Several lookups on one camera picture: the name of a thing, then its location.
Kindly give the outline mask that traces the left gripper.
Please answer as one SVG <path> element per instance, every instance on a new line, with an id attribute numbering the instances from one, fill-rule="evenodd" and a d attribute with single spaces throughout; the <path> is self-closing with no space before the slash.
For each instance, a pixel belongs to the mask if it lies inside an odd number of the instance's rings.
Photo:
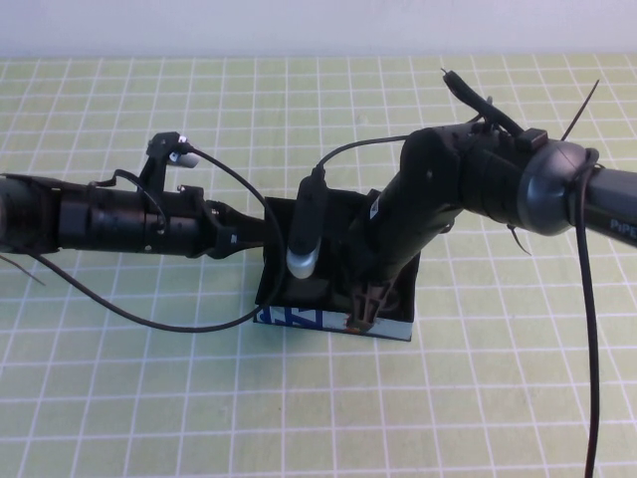
<path id="1" fill-rule="evenodd" d="M 112 188 L 60 193 L 59 246 L 64 249 L 224 259 L 262 247 L 266 231 L 264 219 L 206 200 L 198 187 L 164 191 L 158 205 L 141 192 Z"/>

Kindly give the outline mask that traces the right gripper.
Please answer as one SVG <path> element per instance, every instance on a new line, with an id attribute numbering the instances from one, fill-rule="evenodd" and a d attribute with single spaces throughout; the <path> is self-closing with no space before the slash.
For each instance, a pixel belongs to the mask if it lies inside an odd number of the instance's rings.
<path id="1" fill-rule="evenodd" d="M 356 217 L 346 234 L 346 269 L 354 282 L 372 284 L 375 318 L 396 309 L 393 282 L 401 270 L 456 218 L 456 205 L 434 197 L 423 186 L 389 184 Z M 347 327 L 366 333 L 368 286 L 351 290 Z"/>

